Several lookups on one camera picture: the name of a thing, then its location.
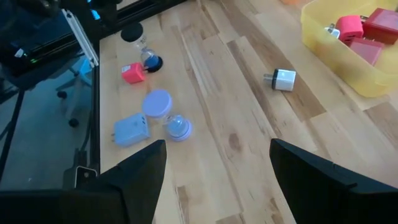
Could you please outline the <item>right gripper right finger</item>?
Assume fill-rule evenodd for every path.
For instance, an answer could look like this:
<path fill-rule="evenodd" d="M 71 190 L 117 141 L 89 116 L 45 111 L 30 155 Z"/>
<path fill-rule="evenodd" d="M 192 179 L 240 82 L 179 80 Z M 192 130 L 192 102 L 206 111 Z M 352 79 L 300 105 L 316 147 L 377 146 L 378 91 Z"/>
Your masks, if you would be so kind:
<path fill-rule="evenodd" d="M 269 156 L 297 224 L 398 224 L 398 189 L 281 139 Z"/>

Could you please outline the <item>pink wall charger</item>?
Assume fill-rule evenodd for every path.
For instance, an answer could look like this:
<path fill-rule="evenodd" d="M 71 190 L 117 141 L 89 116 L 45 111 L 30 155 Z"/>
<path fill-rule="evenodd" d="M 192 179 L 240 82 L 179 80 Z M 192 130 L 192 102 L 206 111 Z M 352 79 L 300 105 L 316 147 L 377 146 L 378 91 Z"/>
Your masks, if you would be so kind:
<path fill-rule="evenodd" d="M 121 75 L 124 81 L 129 84 L 143 82 L 146 79 L 144 66 L 140 62 L 123 66 Z"/>

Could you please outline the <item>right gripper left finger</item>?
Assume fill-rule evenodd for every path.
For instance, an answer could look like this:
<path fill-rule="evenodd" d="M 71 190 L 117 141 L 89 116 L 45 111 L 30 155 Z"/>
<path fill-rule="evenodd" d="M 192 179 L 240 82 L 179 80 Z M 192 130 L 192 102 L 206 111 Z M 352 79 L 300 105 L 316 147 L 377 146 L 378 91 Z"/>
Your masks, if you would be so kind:
<path fill-rule="evenodd" d="M 0 224 L 152 224 L 166 162 L 159 139 L 80 187 L 0 192 Z"/>

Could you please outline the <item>yellow translucent plastic bin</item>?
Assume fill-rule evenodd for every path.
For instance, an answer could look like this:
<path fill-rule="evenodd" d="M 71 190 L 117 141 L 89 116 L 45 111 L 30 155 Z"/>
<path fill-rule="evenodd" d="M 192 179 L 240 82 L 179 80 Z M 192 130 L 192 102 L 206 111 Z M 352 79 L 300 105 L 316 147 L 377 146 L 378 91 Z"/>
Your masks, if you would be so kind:
<path fill-rule="evenodd" d="M 375 65 L 333 37 L 326 27 L 342 16 L 394 11 L 398 0 L 313 0 L 301 11 L 302 42 L 358 94 L 374 98 L 398 90 L 398 42 L 385 46 Z"/>

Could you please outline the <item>purple capped hourglass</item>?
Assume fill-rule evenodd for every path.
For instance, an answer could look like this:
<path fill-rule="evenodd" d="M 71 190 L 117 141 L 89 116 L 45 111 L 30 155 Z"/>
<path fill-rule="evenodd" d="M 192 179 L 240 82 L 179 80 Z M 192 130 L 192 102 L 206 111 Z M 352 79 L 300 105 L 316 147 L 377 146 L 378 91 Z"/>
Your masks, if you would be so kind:
<path fill-rule="evenodd" d="M 190 137 L 193 126 L 189 119 L 172 111 L 173 104 L 172 95 L 167 90 L 152 90 L 143 99 L 142 112 L 159 121 L 171 140 L 180 142 Z"/>

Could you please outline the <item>lavender wall charger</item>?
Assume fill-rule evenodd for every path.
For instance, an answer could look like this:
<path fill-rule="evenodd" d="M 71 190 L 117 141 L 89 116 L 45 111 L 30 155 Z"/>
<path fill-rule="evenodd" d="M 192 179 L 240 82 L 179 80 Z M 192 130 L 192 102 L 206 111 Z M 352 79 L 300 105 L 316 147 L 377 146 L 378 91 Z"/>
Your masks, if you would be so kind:
<path fill-rule="evenodd" d="M 114 123 L 114 142 L 120 147 L 129 147 L 150 138 L 146 116 L 133 114 Z"/>

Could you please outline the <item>black-capped blue sand hourglass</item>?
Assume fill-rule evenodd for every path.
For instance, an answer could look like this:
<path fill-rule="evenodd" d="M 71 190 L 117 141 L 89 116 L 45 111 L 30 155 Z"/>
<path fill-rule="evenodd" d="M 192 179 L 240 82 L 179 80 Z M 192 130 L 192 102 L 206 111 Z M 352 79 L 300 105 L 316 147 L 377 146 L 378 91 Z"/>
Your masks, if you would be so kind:
<path fill-rule="evenodd" d="M 149 73 L 160 70 L 163 66 L 162 57 L 150 49 L 141 23 L 133 22 L 121 31 L 122 40 L 131 43 L 140 53 L 141 62 Z"/>

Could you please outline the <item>silver metal bracket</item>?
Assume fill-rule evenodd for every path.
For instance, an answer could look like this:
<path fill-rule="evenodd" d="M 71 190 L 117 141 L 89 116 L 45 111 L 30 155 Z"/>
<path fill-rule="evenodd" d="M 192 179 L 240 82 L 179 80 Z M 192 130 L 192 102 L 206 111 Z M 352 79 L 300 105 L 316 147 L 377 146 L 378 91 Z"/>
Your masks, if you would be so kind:
<path fill-rule="evenodd" d="M 68 9 L 62 9 L 62 13 L 73 31 L 85 57 L 88 59 L 91 68 L 97 67 L 99 65 L 99 58 L 77 16 Z"/>

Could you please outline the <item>small red cube charger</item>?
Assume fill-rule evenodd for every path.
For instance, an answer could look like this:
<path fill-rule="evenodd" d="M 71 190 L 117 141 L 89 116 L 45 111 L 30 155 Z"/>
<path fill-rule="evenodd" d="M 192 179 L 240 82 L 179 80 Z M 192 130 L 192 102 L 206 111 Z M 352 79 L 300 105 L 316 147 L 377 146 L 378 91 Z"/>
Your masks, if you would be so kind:
<path fill-rule="evenodd" d="M 352 43 L 354 38 L 361 39 L 364 34 L 362 19 L 359 15 L 340 17 L 335 28 L 340 31 L 339 40 L 346 45 Z"/>

